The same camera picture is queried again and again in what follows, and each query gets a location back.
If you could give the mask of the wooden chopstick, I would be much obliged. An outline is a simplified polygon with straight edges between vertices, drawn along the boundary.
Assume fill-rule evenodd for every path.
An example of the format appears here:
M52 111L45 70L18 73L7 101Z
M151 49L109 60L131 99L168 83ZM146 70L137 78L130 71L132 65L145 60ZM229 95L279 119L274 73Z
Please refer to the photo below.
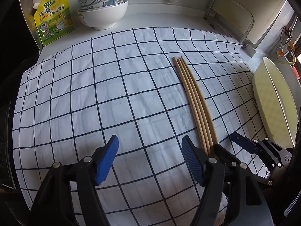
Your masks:
M199 120L201 121L201 129L203 130L203 133L205 136L206 146L207 146L207 150L209 152L208 156L211 156L212 155L211 147L213 145L213 142L212 142L212 138L211 138L211 134L210 134L210 130L209 130L209 125L206 121L206 116L204 114L204 110L201 105L201 100L198 96L198 93L196 91L194 83L192 82L192 78L189 74L188 65L184 62L184 59L182 57L178 58L177 60L180 63L180 65L182 66L182 69L184 70L184 75L188 81L190 91L191 91L191 94L193 96L193 99L194 99L194 102L195 102L195 105L196 105L196 108L198 111L198 117L199 117Z
M173 63L175 64L175 66L178 70L178 73L181 77L181 80L182 80L182 83L183 83L183 86L184 86L184 89L185 89L185 92L186 92L186 95L187 95L187 98L188 98L188 101L189 101L189 104L191 107L195 125L196 125L197 131L198 131L200 146L205 151L205 153L208 155L209 152L207 150L205 136L204 136L203 130L201 129L201 121L199 120L198 111L197 111L193 96L191 94L188 81L184 75L184 70L182 69L182 66L180 65L180 63L178 62L178 60L175 57L173 57Z
M218 141L204 97L184 59L180 57L175 63L192 110L201 148L208 156L214 157L213 145Z
M197 83L197 81L196 81L196 79L195 79L192 71L190 69L188 69L188 70L189 70L189 74L190 74L190 76L192 78L192 82L194 83L194 86L195 86L196 91L198 93L198 96L199 96L199 98L201 100L201 105L203 107L207 123L209 125L209 130L210 130L210 134L211 134L211 137L212 137L213 145L218 144L218 138L217 138L217 134L216 134L216 131L215 131L215 127L214 127L214 124L213 124L213 121L212 121L212 118L211 118L211 114L210 114L209 108L208 108L208 106L206 104L204 96L203 96L203 94L202 94L202 92L201 92L201 90L200 90L200 88L198 86L198 83Z

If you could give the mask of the cream oval tray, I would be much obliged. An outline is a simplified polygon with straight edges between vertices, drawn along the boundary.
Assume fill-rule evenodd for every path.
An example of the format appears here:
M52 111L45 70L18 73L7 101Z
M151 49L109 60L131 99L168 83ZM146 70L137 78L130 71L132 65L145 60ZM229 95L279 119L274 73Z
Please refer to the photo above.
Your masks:
M267 57L263 57L254 72L252 87L268 138L283 148L295 147L295 102L285 78Z

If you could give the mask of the white black checkered cloth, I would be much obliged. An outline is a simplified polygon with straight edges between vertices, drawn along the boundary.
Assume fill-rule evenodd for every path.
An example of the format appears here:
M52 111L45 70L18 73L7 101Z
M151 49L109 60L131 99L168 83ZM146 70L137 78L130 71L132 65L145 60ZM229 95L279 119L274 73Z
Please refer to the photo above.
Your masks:
M201 89L219 143L266 177L257 155L229 135L266 136L252 70L227 36L171 27L130 29L63 47L26 70L12 128L13 157L28 208L54 162L73 164L105 145L119 149L97 195L111 225L188 225L203 189L181 140L198 133L173 58L182 57Z

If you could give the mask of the metal framed folding rack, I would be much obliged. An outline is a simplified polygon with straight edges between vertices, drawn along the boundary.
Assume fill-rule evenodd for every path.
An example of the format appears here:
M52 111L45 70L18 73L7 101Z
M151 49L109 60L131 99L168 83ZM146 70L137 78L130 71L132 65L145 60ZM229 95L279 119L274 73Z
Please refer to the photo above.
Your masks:
M205 20L216 22L230 36L247 47L254 27L253 14L234 0L212 0L204 15Z

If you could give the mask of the large white bowl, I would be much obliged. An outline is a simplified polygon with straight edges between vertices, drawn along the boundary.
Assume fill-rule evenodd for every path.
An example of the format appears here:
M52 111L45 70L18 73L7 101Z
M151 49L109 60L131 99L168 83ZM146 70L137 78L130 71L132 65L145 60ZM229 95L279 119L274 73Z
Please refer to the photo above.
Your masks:
M122 3L106 7L78 9L78 16L85 26L101 31L114 27L124 17L127 8L128 0L124 0Z

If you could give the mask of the yellow green refill pouch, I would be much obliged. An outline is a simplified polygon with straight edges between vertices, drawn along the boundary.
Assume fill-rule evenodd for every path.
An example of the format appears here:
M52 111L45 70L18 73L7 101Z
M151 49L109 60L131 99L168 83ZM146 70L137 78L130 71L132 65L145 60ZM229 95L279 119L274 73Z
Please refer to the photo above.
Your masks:
M42 0L36 8L34 21L43 46L74 30L68 0Z

